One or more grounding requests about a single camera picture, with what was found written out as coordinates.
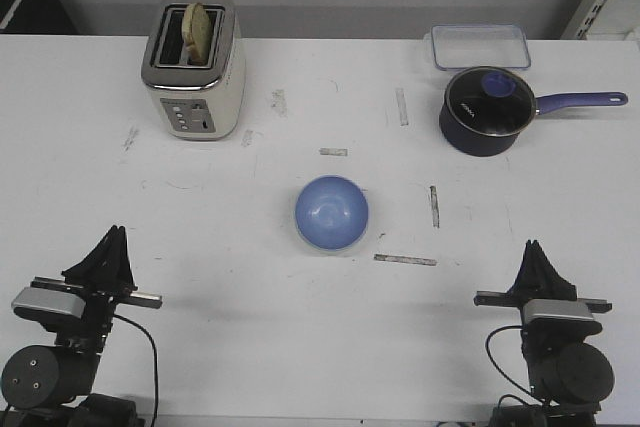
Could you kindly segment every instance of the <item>saucepan handle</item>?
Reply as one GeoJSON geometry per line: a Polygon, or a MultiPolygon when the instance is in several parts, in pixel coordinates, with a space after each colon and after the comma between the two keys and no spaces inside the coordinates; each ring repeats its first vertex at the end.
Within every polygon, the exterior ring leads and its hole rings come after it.
{"type": "Polygon", "coordinates": [[[538,115],[548,114],[565,107],[585,105],[624,105],[629,99],[622,92],[580,92],[568,94],[553,94],[536,99],[538,115]]]}

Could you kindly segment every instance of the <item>blue bowl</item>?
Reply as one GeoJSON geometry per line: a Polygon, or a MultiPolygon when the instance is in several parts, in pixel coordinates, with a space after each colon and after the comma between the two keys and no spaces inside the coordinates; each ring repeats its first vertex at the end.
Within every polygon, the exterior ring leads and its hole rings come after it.
{"type": "Polygon", "coordinates": [[[322,250],[341,250],[355,243],[367,228],[369,206],[360,188],[335,175],[309,182],[296,201],[300,235],[322,250]]]}

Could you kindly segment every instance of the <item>transparent container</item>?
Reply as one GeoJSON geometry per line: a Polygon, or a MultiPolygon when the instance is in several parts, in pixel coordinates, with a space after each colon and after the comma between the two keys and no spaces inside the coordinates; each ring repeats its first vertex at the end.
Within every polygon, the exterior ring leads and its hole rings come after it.
{"type": "Polygon", "coordinates": [[[481,65],[527,69],[531,57],[524,32],[513,24],[435,25],[425,36],[440,70],[481,65]]]}

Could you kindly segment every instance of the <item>saucepan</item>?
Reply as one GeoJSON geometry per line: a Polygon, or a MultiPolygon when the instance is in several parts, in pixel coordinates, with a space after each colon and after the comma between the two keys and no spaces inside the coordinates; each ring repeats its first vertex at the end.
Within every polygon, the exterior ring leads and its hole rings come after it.
{"type": "Polygon", "coordinates": [[[527,83],[499,67],[472,67],[447,85],[440,129],[467,154],[486,157],[507,150],[535,118],[565,107],[624,105],[622,92],[583,92],[536,98],[527,83]]]}

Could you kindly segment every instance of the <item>white table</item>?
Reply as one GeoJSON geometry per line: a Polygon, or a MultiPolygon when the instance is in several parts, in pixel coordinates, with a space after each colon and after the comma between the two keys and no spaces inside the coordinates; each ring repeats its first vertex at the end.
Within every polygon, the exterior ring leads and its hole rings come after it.
{"type": "MultiPolygon", "coordinates": [[[[620,90],[630,102],[536,119],[507,152],[475,158],[439,131],[449,76],[421,41],[246,39],[238,126],[208,143],[164,130],[140,80],[145,41],[0,37],[0,363],[53,342],[12,314],[14,296],[118,224],[140,290],[164,296],[160,311],[118,309],[159,345],[162,414],[486,420],[513,390],[483,343],[519,317],[472,299],[508,289],[538,239],[580,296],[613,303],[590,338],[617,376],[599,422],[640,419],[635,43],[530,42],[523,76],[537,95],[620,90]],[[371,209],[365,237],[333,256],[305,245],[292,218],[299,190],[329,173],[360,185],[371,209]]],[[[494,350],[526,383],[517,333],[494,350]]],[[[116,324],[94,390],[149,412],[149,352],[116,324]]]]}

